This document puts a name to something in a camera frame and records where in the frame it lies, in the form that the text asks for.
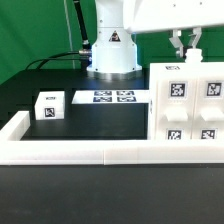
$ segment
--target white cube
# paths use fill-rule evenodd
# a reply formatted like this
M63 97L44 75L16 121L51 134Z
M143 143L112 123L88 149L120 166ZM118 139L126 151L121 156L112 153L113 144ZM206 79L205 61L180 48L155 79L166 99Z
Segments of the white cube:
M64 91L40 92L35 104L36 120L64 119Z

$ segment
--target white tower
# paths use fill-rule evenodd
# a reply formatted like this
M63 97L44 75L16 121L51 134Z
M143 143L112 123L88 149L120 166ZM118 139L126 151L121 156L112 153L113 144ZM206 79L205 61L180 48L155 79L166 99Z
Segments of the white tower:
M123 28L123 0L95 0L97 40L92 46L88 76L101 79L129 79L141 74L137 46Z

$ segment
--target black table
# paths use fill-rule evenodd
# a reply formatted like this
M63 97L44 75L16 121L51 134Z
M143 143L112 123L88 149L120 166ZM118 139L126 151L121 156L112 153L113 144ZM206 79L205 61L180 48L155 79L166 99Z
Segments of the black table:
M22 71L0 86L0 125L29 110L31 127L22 140L146 139L146 104L71 100L76 90L147 88L147 71L120 82L89 79L79 70ZM35 121L38 93L55 90L66 94L64 121ZM222 164L1 166L0 223L221 224L223 187Z
M147 89L148 71L140 78L103 81L80 70L30 70L0 87L1 125L18 110L31 112L24 140L146 139L147 104L71 104L77 90ZM65 91L65 119L36 121L34 105L41 91Z

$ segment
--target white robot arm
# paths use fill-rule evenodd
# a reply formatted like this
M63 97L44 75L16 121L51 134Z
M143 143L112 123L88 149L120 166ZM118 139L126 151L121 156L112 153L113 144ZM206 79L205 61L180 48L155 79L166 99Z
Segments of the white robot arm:
M129 79L141 66L137 64L137 46L123 27L123 0L95 0L97 40L92 45L90 77Z
M124 29L129 33L172 31L170 41L183 57L181 30L193 29L189 46L196 48L202 27L224 24L223 8L220 0L124 0Z

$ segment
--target white cable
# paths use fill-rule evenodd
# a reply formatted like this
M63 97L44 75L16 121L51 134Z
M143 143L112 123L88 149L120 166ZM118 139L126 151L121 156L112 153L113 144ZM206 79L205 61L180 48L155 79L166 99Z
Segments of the white cable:
M73 44L72 44L72 32L71 32L71 26L68 16L68 6L67 6L67 0L64 0L64 7L65 7L65 17L68 27L68 37L69 37L69 44L70 44L70 50L73 51ZM75 69L75 61L72 61L73 69Z

